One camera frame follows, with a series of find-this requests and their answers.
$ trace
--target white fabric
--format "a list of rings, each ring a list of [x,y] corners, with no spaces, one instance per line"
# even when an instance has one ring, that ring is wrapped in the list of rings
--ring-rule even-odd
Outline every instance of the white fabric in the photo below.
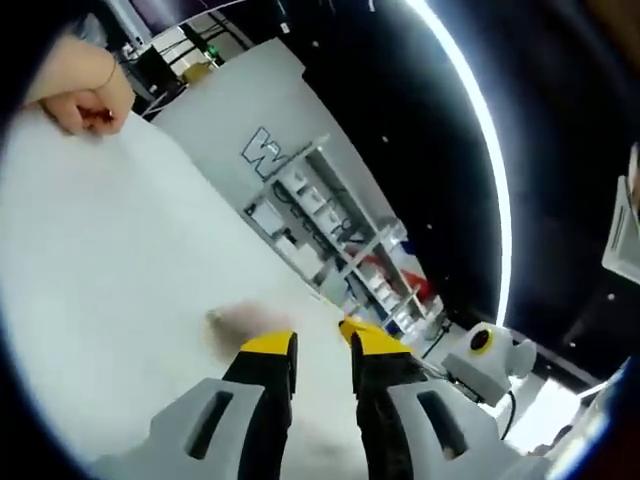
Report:
[[[282,478],[366,478],[341,312],[318,299],[165,134],[61,134],[18,118],[3,153],[0,294],[28,394],[80,461],[142,441],[151,417],[227,366],[207,310],[290,314],[298,394]]]

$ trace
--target black cable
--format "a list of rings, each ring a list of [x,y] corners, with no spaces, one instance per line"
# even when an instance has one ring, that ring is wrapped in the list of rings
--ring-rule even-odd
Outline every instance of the black cable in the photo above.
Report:
[[[427,355],[431,353],[431,351],[436,347],[438,342],[440,342],[440,340],[444,338],[444,336],[449,332],[449,330],[451,330],[451,322],[449,322],[449,325],[445,325],[443,322],[440,329],[441,329],[440,335],[434,340],[434,342],[431,344],[429,349],[424,353],[424,355],[422,355],[423,360],[427,357]]]
[[[511,424],[513,423],[513,419],[516,416],[516,396],[513,394],[511,390],[507,392],[507,395],[509,395],[509,398],[511,399],[511,413],[509,413],[509,421],[507,422],[507,427],[504,429],[504,432],[502,433],[500,440],[504,440],[507,437],[509,430],[511,430]]]

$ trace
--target black ceiling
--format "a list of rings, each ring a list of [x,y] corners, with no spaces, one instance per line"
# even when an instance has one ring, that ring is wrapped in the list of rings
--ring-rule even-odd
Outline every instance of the black ceiling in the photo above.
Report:
[[[429,5],[465,53],[501,142],[513,219],[507,325],[602,379],[640,335],[638,287],[601,267],[640,102],[637,76],[579,3]],[[402,0],[373,4],[286,3],[281,38],[405,223],[450,317],[495,318],[499,215],[478,121],[422,20]],[[225,14],[260,42],[277,33],[276,11],[249,0]]]

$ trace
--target white wall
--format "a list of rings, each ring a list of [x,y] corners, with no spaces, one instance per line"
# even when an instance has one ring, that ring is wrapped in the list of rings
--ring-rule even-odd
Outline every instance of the white wall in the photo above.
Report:
[[[333,116],[302,80],[303,65],[279,40],[232,59],[167,107],[154,123],[190,155],[204,176],[236,209],[262,186],[242,152],[263,127],[279,156],[314,138],[374,218],[393,215],[362,158]],[[276,168],[279,162],[269,165]]]

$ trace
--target metal rack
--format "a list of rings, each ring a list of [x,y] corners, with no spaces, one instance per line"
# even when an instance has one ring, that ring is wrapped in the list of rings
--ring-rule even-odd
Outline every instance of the metal rack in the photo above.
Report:
[[[416,298],[418,288],[411,288],[404,278],[400,268],[393,261],[390,252],[384,244],[384,240],[391,233],[391,227],[384,225],[378,226],[373,218],[363,208],[363,205],[351,192],[347,182],[340,176],[331,165],[327,158],[323,145],[326,143],[328,136],[320,137],[305,146],[298,154],[292,156],[288,162],[282,165],[274,172],[266,181],[263,188],[250,200],[248,209],[256,202],[264,198],[272,188],[279,188],[286,192],[286,195],[297,205],[306,219],[314,226],[317,232],[322,236],[328,249],[331,251],[333,258],[341,264],[340,275],[344,279],[355,279],[362,287],[357,289],[369,300],[375,302],[382,309],[386,317],[383,319],[382,326],[388,326],[395,316],[405,307],[409,307],[410,316],[415,320],[417,317],[424,318],[426,309]],[[365,243],[361,250],[355,256],[351,256],[345,251],[344,243],[335,236],[323,231],[318,223],[317,216],[322,212],[323,208],[329,205],[325,203],[320,210],[312,212],[303,203],[300,202],[299,191],[293,191],[282,181],[283,177],[290,173],[292,169],[300,166],[303,162],[311,167],[313,172],[322,181],[325,187],[331,192],[332,199],[337,201],[344,208],[348,218],[358,226],[358,232],[365,237]],[[400,296],[400,302],[393,308],[387,307],[383,299],[377,292],[370,287],[364,274],[360,271],[359,265],[368,255],[375,255],[382,263],[385,272],[391,280],[391,287]]]

